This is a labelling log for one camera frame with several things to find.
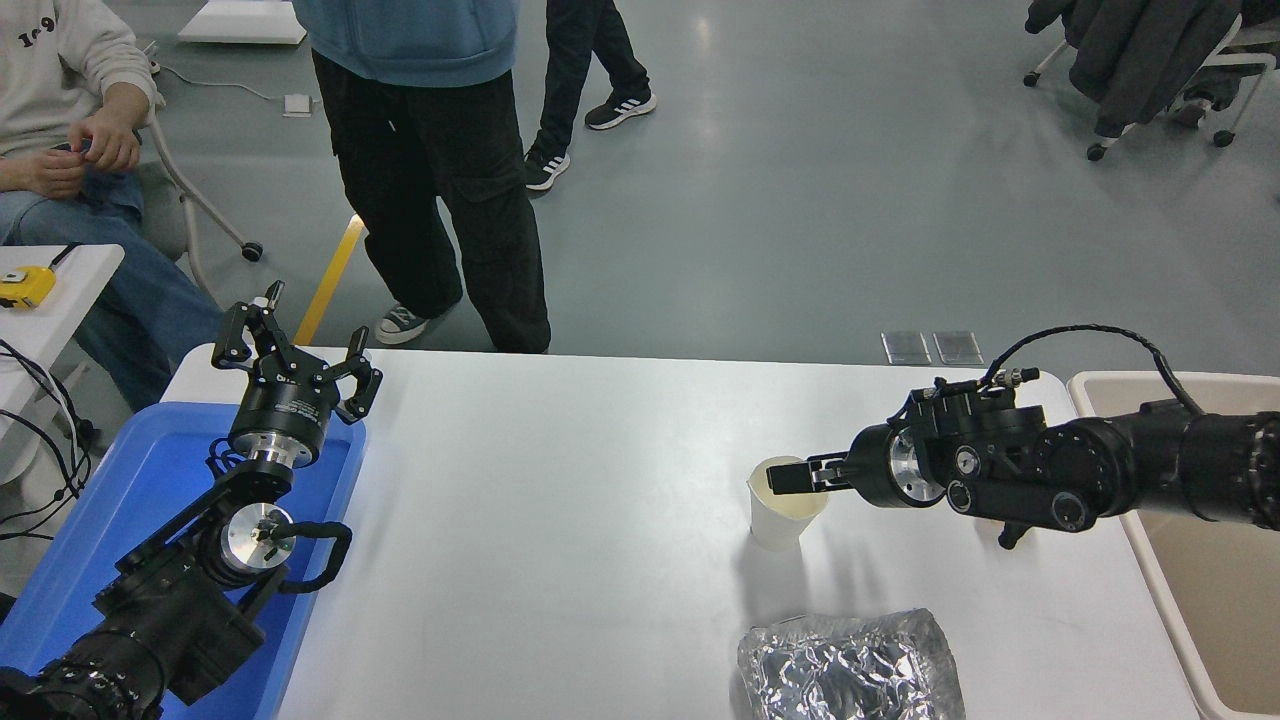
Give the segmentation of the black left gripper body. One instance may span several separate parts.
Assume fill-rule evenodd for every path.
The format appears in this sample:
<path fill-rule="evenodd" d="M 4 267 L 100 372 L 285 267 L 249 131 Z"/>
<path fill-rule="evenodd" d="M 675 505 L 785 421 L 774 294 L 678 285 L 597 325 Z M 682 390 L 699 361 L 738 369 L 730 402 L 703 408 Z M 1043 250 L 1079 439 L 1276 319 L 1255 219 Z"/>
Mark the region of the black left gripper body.
<path fill-rule="evenodd" d="M 326 365 L 247 366 L 248 387 L 230 425 L 230 446 L 244 457 L 317 459 L 338 400 Z"/>

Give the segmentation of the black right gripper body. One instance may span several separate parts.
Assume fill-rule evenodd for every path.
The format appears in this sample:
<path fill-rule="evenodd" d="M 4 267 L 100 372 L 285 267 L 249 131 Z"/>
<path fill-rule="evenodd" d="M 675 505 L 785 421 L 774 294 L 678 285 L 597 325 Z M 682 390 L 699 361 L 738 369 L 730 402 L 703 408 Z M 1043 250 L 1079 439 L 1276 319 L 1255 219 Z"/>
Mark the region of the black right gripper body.
<path fill-rule="evenodd" d="M 852 441 L 844 461 L 849 484 L 870 505 L 900 509 L 899 487 L 890 470 L 890 446 L 893 428 L 878 424 L 861 430 Z"/>

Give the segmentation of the person's left hand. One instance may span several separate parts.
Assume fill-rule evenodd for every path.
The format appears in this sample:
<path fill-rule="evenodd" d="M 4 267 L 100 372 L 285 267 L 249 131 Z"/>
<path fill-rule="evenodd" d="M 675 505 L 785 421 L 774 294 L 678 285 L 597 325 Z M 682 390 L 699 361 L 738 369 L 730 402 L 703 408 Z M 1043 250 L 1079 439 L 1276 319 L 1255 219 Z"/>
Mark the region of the person's left hand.
<path fill-rule="evenodd" d="M 106 173 L 133 170 L 140 161 L 136 131 L 141 123 L 123 110 L 108 108 L 74 122 L 68 133 L 73 165 Z"/>

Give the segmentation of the person's right hand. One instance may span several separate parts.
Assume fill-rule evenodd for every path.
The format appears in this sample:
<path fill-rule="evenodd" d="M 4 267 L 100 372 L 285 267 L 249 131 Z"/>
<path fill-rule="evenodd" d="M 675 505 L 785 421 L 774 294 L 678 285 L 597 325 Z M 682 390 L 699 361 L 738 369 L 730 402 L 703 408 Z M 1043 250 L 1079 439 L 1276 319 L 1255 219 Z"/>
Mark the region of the person's right hand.
<path fill-rule="evenodd" d="M 73 199 L 83 188 L 86 170 L 79 152 L 49 149 L 15 161 L 15 187 L 46 199 Z"/>

